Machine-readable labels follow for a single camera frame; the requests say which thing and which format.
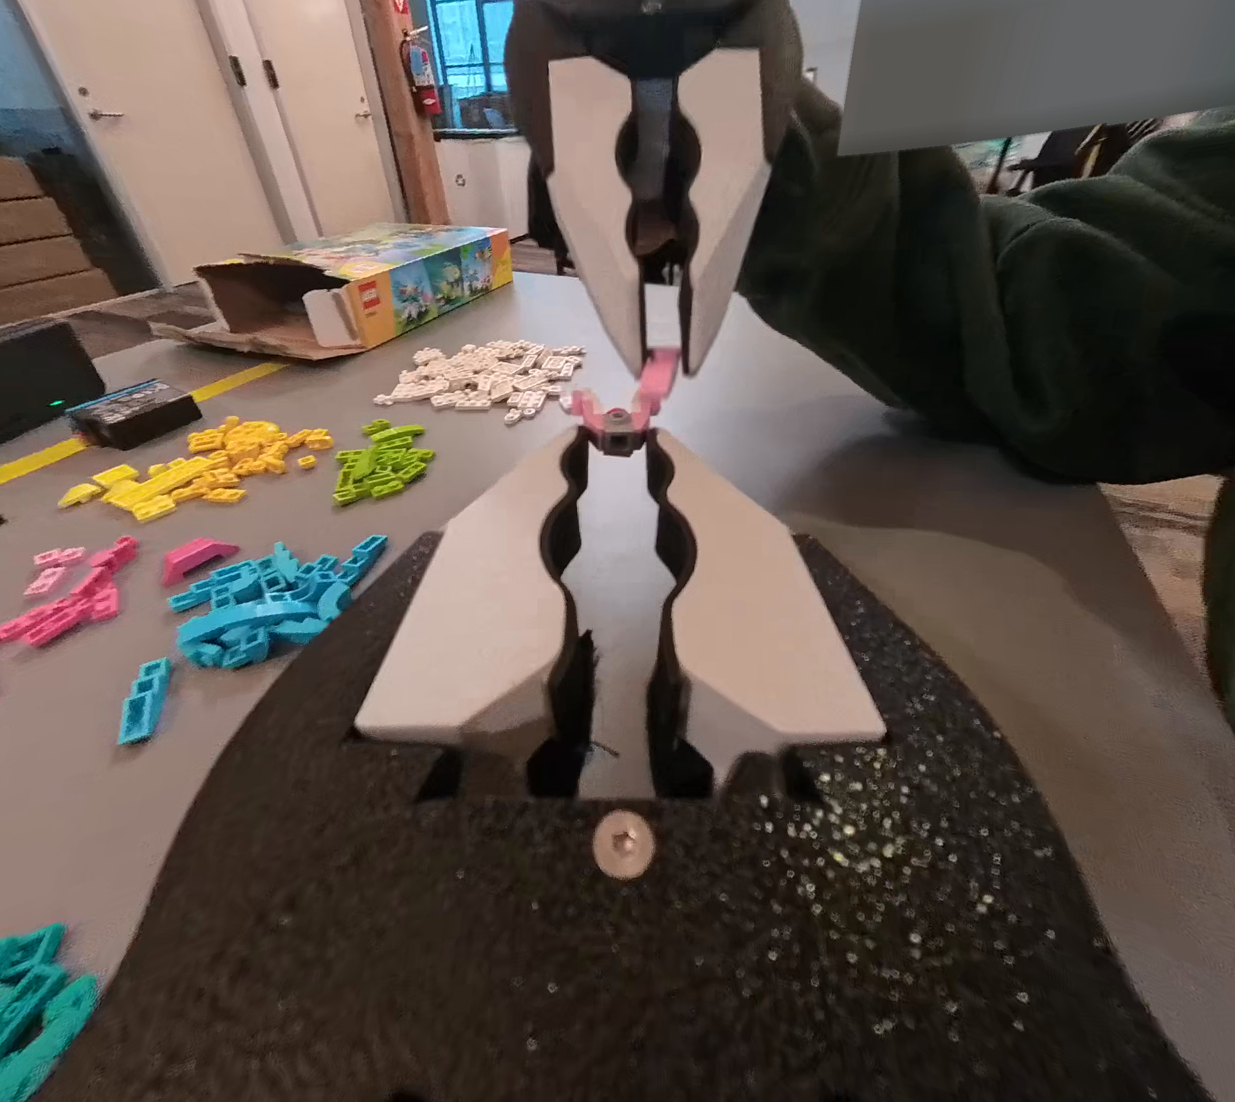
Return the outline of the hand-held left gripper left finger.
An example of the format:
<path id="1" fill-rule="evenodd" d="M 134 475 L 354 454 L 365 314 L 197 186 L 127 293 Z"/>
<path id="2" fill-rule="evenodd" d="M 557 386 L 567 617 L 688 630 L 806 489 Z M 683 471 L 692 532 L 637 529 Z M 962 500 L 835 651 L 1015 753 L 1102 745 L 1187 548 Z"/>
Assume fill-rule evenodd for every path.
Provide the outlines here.
<path id="1" fill-rule="evenodd" d="M 562 575 L 579 553 L 592 444 L 565 431 L 440 532 L 354 718 L 376 741 L 584 747 L 592 657 Z"/>

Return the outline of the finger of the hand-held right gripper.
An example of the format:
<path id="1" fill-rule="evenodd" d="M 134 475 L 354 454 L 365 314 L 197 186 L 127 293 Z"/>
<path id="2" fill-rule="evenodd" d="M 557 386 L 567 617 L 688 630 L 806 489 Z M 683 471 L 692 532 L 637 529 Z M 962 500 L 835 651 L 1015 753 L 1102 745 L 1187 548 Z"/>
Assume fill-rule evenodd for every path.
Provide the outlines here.
<path id="1" fill-rule="evenodd" d="M 761 55 L 718 47 L 678 75 L 674 108 L 693 137 L 686 200 L 693 245 L 679 297 L 682 366 L 697 375 L 723 325 L 770 162 L 764 151 Z"/>
<path id="2" fill-rule="evenodd" d="M 632 86 L 587 55 L 550 60 L 547 74 L 553 163 L 545 182 L 557 225 L 602 328 L 638 377 L 646 351 L 641 270 L 628 240 L 633 194 L 616 157 Z"/>

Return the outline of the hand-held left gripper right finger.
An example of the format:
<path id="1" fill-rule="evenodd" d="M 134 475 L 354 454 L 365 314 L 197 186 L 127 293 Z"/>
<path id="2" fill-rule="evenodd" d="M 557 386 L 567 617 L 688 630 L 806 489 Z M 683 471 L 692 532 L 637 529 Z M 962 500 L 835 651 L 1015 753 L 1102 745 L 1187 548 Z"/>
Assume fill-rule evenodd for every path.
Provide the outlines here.
<path id="1" fill-rule="evenodd" d="M 652 759 L 737 759 L 888 731 L 790 527 L 666 431 L 648 436 L 673 576 L 648 686 Z"/>

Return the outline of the pink lego petal piece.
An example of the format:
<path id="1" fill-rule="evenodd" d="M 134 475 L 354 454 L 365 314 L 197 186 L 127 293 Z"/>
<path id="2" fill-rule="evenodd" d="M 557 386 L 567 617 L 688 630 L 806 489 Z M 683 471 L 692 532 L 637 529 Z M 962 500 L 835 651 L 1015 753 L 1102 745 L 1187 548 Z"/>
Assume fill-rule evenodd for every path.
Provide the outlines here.
<path id="1" fill-rule="evenodd" d="M 680 361 L 677 347 L 656 347 L 648 354 L 629 409 L 637 428 L 647 428 L 671 395 Z"/>

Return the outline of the pink lego flower assembly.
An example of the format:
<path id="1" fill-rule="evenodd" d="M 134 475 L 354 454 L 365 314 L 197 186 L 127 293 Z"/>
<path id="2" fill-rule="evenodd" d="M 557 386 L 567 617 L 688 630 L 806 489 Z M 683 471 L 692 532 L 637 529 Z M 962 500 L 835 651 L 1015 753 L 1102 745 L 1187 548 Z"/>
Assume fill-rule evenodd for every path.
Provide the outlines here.
<path id="1" fill-rule="evenodd" d="M 639 390 L 632 405 L 605 406 L 589 388 L 575 388 L 561 396 L 563 411 L 574 417 L 594 447 L 605 455 L 630 457 L 644 445 L 664 397 Z"/>

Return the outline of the person's right forearm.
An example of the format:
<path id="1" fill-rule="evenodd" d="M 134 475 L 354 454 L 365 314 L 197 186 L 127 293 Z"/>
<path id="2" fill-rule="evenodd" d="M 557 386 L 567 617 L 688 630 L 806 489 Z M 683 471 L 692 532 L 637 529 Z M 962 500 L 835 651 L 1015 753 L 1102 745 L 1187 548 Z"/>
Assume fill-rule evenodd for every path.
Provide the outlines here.
<path id="1" fill-rule="evenodd" d="M 1234 122 L 980 195 L 949 146 L 841 155 L 803 81 L 737 289 L 947 438 L 1068 481 L 1232 469 Z"/>

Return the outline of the pile of lime lego pieces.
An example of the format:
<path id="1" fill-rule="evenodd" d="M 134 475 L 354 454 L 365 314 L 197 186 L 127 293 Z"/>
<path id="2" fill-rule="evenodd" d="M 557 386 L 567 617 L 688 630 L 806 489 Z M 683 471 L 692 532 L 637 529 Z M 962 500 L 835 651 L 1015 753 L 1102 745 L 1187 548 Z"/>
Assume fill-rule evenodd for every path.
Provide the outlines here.
<path id="1" fill-rule="evenodd" d="M 333 507 L 397 495 L 423 478 L 436 457 L 432 447 L 422 445 L 424 427 L 419 423 L 376 418 L 361 433 L 364 445 L 334 451 Z"/>

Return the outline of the colourful cardboard lego box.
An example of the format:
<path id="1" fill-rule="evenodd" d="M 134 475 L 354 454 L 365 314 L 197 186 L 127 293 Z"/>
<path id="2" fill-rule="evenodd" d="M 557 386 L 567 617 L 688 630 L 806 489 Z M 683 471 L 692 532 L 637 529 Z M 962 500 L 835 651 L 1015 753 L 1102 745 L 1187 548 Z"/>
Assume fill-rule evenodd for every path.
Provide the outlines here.
<path id="1" fill-rule="evenodd" d="M 324 361 L 370 351 L 513 280 L 511 236 L 486 226 L 378 223 L 198 265 L 210 320 L 154 335 Z"/>

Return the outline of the pile of light blue lego pieces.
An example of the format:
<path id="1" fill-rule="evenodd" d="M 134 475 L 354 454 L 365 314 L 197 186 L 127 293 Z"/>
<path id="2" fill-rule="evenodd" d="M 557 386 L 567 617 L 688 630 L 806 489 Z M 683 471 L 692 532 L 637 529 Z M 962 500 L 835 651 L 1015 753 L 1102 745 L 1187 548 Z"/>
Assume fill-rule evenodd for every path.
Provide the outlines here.
<path id="1" fill-rule="evenodd" d="M 212 569 L 170 596 L 179 619 L 168 652 L 143 662 L 121 706 L 121 747 L 153 738 L 180 668 L 237 672 L 307 646 L 351 605 L 358 587 L 388 549 L 385 534 L 345 556 L 301 556 L 275 540 L 270 552 Z"/>

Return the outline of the pile of white lego pieces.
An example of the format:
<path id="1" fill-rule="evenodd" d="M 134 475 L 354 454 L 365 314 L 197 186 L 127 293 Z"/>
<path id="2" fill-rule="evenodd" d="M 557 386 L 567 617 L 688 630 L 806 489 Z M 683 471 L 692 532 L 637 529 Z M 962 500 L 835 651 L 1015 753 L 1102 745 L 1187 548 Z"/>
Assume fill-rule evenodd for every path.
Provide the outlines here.
<path id="1" fill-rule="evenodd" d="M 571 382 L 588 356 L 581 343 L 544 343 L 529 338 L 464 343 L 453 352 L 421 347 L 396 382 L 373 404 L 390 408 L 417 402 L 436 411 L 500 411 L 505 426 L 532 419 L 569 401 Z"/>

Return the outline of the magenta lego arch brick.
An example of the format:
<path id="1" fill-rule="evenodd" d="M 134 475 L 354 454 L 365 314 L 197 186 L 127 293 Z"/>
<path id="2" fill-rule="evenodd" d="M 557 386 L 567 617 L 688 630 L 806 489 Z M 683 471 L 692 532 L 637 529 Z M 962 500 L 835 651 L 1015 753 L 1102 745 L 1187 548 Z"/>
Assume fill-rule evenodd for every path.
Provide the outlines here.
<path id="1" fill-rule="evenodd" d="M 239 553 L 239 545 L 219 538 L 193 538 L 162 554 L 161 581 L 170 587 L 193 571 Z"/>

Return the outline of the pile of yellow lego pieces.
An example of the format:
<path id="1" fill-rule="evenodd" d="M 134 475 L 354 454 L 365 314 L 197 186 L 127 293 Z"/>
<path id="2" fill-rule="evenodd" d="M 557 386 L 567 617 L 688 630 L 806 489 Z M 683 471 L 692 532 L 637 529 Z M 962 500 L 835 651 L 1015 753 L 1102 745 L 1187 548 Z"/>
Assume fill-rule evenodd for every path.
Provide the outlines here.
<path id="1" fill-rule="evenodd" d="M 287 431 L 270 419 L 231 414 L 216 426 L 189 433 L 186 455 L 145 469 L 127 464 L 111 468 L 68 489 L 56 508 L 109 507 L 147 522 L 195 503 L 233 507 L 244 500 L 252 476 L 307 472 L 333 445 L 327 427 Z"/>

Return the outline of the pile of magenta lego pieces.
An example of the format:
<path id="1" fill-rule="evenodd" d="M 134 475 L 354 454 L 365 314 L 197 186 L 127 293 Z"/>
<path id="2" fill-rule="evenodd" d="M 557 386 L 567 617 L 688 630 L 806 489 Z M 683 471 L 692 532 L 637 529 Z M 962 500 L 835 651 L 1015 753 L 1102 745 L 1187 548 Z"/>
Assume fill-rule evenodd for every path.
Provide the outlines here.
<path id="1" fill-rule="evenodd" d="M 41 648 L 81 626 L 109 621 L 120 614 L 117 574 L 138 556 L 140 541 L 117 538 L 87 560 L 84 578 L 62 594 L 18 615 L 1 626 L 1 642 Z"/>

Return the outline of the pile of teal lego pieces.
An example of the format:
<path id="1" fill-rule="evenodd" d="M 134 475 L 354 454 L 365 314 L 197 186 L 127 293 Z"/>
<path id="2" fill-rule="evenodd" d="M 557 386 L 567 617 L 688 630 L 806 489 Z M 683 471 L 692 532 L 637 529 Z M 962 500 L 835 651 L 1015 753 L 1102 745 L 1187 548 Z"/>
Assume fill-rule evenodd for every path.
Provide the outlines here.
<path id="1" fill-rule="evenodd" d="M 62 960 L 67 925 L 1 939 L 1 1099 L 27 1100 L 95 1011 L 100 982 Z"/>

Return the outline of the black-framed window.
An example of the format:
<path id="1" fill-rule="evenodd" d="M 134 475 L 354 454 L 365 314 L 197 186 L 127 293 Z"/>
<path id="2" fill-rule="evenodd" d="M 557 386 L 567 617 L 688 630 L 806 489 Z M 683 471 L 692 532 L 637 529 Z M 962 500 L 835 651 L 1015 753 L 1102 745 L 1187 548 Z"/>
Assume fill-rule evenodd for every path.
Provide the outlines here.
<path id="1" fill-rule="evenodd" d="M 504 63 L 514 2 L 427 0 L 445 131 L 517 130 Z"/>

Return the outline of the red fire extinguisher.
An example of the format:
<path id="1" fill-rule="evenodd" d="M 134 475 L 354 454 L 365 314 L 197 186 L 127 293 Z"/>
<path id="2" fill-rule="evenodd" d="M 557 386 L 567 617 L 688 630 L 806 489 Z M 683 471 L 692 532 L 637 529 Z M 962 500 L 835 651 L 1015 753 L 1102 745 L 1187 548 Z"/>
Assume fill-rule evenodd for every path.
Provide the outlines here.
<path id="1" fill-rule="evenodd" d="M 441 115 L 442 102 L 428 27 L 403 29 L 399 59 L 417 111 L 431 119 Z"/>

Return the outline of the wooden column with red signs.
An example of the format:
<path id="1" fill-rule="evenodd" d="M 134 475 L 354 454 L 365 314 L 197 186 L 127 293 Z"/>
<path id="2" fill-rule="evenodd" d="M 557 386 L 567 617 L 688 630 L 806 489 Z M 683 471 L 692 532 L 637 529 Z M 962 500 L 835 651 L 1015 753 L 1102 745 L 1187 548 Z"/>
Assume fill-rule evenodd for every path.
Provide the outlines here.
<path id="1" fill-rule="evenodd" d="M 359 0 L 377 75 L 379 114 L 397 172 L 399 199 L 414 223 L 450 221 L 436 139 L 409 81 L 404 46 L 415 20 L 410 0 Z"/>

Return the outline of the white door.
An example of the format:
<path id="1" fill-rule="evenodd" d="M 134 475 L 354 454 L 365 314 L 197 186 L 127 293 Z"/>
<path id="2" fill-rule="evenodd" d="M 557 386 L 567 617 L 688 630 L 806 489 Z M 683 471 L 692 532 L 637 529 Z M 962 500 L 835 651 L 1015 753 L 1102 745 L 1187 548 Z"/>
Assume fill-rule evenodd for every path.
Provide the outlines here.
<path id="1" fill-rule="evenodd" d="M 198 0 L 19 0 L 166 285 L 280 242 Z"/>
<path id="2" fill-rule="evenodd" d="M 311 225 L 336 235 L 404 217 L 356 0 L 243 0 Z"/>

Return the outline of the dark chair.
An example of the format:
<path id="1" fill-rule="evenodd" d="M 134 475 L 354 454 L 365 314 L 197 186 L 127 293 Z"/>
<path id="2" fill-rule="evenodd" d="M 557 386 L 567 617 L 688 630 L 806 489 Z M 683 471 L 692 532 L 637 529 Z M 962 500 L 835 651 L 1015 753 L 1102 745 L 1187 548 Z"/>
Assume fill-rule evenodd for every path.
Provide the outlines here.
<path id="1" fill-rule="evenodd" d="M 1068 178 L 1083 178 L 1106 173 L 1114 163 L 1140 140 L 1158 131 L 1163 118 L 1145 118 L 1124 123 L 1096 123 L 1047 133 L 1037 154 L 1019 158 L 1010 164 L 1012 182 L 1005 189 L 1007 196 L 1017 196 L 1026 189 Z"/>

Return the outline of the yellow tape strip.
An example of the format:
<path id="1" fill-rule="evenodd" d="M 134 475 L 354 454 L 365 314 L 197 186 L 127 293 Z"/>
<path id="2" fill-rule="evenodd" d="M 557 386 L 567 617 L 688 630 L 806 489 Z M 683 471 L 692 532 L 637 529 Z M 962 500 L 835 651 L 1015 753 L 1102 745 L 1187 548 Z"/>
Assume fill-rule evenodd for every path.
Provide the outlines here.
<path id="1" fill-rule="evenodd" d="M 192 396 L 193 400 L 198 402 L 210 400 L 221 396 L 244 383 L 252 383 L 264 377 L 269 377 L 287 366 L 288 364 L 285 361 L 265 361 L 255 364 L 252 366 L 226 374 L 211 383 L 193 388 Z M 86 447 L 87 445 L 80 436 L 72 436 L 60 442 L 23 454 L 22 457 L 5 460 L 1 463 L 1 484 L 5 485 L 23 476 L 29 476 L 38 469 L 44 469 L 69 459 L 82 453 Z"/>

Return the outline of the black battery box blue label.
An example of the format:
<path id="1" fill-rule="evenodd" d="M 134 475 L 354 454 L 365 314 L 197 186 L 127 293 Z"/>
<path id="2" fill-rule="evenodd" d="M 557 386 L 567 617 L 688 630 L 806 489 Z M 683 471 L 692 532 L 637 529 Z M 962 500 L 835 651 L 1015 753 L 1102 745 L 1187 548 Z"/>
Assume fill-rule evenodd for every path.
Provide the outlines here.
<path id="1" fill-rule="evenodd" d="M 86 445 L 131 450 L 202 419 L 193 393 L 158 379 L 125 386 L 64 413 Z"/>

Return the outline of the black box with green light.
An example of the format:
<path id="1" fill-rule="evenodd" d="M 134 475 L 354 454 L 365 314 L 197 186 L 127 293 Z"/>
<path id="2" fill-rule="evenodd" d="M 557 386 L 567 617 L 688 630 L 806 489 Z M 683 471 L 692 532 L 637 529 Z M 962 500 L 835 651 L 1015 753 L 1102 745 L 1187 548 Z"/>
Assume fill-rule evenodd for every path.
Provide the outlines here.
<path id="1" fill-rule="evenodd" d="M 103 396 L 107 383 L 69 321 L 1 328 L 1 444 Z"/>

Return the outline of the stack of brown boxes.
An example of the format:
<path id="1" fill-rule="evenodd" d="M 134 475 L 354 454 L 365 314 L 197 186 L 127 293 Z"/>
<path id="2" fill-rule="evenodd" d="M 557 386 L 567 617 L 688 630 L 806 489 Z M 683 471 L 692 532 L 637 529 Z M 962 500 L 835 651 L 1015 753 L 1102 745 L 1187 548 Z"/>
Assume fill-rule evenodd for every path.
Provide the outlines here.
<path id="1" fill-rule="evenodd" d="M 18 157 L 1 158 L 1 323 L 89 307 L 117 296 L 58 202 Z"/>

